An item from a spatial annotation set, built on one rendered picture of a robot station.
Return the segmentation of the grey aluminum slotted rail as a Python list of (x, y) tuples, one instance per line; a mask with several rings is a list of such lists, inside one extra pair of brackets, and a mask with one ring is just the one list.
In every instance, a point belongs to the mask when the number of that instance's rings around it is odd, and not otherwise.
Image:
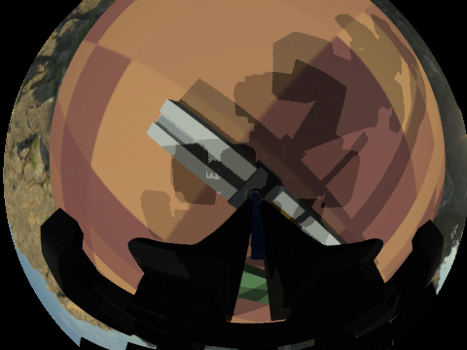
[(254, 163), (192, 110), (166, 98), (160, 112), (147, 135), (187, 170), (195, 172), (207, 186), (228, 199), (233, 207), (238, 209), (245, 199), (250, 199), (250, 193), (257, 192), (260, 201), (276, 203), (289, 217), (295, 218), (296, 227), (320, 244), (343, 244), (294, 194), (288, 192), (275, 172), (259, 160)]

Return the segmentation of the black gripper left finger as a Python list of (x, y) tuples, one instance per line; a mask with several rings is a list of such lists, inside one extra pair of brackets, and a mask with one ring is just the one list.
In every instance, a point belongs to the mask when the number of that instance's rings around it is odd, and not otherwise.
[(183, 245), (137, 237), (128, 249), (141, 271), (214, 288), (226, 320), (233, 319), (252, 232), (253, 202), (245, 199), (222, 225), (198, 244)]

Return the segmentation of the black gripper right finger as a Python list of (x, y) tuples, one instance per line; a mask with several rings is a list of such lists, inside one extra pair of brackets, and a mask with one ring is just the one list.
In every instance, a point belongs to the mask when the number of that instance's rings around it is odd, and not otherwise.
[(264, 265), (271, 321), (287, 319), (285, 314), (289, 308), (304, 295), (316, 277), (375, 260), (384, 245), (378, 238), (354, 244), (320, 244), (272, 203), (261, 200), (260, 211), (264, 221)]

